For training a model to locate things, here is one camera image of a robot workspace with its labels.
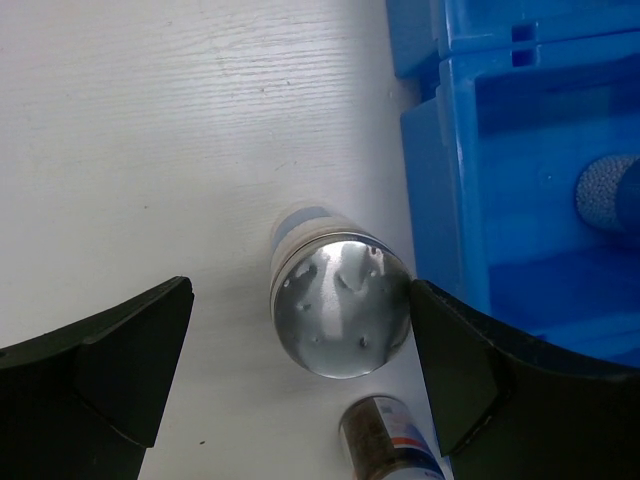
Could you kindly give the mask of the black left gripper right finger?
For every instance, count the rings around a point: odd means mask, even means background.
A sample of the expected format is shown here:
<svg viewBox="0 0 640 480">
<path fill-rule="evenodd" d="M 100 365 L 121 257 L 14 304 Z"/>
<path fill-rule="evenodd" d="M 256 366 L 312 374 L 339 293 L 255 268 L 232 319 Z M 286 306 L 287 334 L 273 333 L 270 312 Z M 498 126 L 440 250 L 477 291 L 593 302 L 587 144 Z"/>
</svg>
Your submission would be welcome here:
<svg viewBox="0 0 640 480">
<path fill-rule="evenodd" d="M 571 352 L 416 280 L 411 320 L 457 479 L 635 479 L 639 372 Z"/>
</svg>

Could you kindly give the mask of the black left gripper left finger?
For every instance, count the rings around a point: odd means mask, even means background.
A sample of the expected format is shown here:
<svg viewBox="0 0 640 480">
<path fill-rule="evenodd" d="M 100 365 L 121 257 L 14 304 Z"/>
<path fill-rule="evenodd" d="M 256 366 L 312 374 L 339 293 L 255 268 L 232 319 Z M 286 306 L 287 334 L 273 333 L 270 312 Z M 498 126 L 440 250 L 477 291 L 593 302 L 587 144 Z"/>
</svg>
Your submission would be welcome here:
<svg viewBox="0 0 640 480">
<path fill-rule="evenodd" d="M 174 277 L 1 350 L 4 479 L 135 479 L 153 448 L 194 293 Z"/>
</svg>

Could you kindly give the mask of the blue-label silver-lid shaker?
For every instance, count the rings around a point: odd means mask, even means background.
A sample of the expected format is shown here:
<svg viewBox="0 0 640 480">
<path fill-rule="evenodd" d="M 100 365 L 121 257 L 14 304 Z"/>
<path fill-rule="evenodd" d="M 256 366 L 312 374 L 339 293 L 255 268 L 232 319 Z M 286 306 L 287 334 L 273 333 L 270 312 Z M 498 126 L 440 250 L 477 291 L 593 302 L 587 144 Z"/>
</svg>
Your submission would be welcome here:
<svg viewBox="0 0 640 480">
<path fill-rule="evenodd" d="M 609 155 L 581 173 L 575 189 L 581 219 L 593 228 L 639 234 L 639 156 Z"/>
<path fill-rule="evenodd" d="M 410 332 L 413 276 L 381 240 L 319 204 L 286 210 L 271 234 L 270 314 L 304 369 L 331 379 L 389 363 Z"/>
</svg>

